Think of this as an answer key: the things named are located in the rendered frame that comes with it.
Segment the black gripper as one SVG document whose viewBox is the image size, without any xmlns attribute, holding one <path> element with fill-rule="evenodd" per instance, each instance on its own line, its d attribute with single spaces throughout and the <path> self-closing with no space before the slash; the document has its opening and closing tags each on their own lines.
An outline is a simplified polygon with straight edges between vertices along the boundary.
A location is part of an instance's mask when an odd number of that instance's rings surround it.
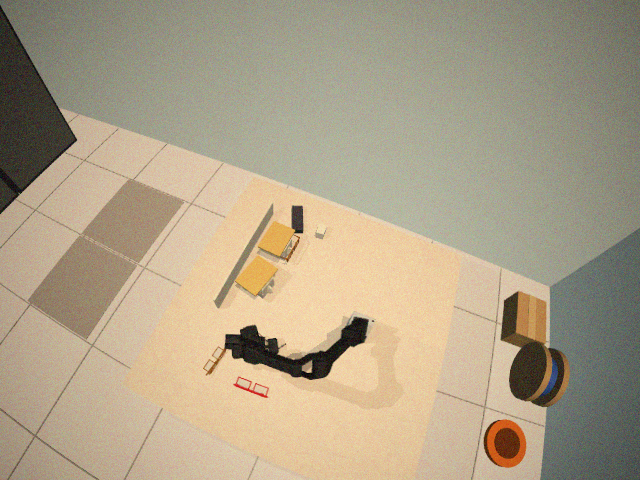
<svg viewBox="0 0 640 480">
<path fill-rule="evenodd" d="M 276 338 L 268 339 L 268 345 L 265 345 L 263 347 L 267 351 L 270 351 L 270 352 L 275 353 L 275 354 L 279 354 L 278 344 L 277 344 L 277 339 Z M 269 349 L 267 349 L 267 348 L 269 348 Z M 239 350 L 233 350 L 232 349 L 232 358 L 241 359 L 241 357 L 239 356 Z"/>
</svg>

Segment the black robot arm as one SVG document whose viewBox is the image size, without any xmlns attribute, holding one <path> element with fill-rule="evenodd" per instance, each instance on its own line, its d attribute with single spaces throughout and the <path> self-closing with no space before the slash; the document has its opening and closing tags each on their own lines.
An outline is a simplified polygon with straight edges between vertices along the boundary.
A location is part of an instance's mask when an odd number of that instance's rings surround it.
<svg viewBox="0 0 640 480">
<path fill-rule="evenodd" d="M 327 351 L 308 353 L 301 359 L 291 359 L 267 351 L 263 347 L 265 337 L 259 337 L 254 324 L 240 329 L 240 334 L 225 334 L 225 349 L 239 350 L 239 356 L 248 364 L 264 364 L 294 378 L 320 379 L 330 374 L 333 362 L 348 348 L 365 343 L 368 322 L 367 318 L 353 317 L 351 324 L 343 328 L 339 340 Z M 310 360 L 311 373 L 302 371 L 302 366 Z"/>
</svg>

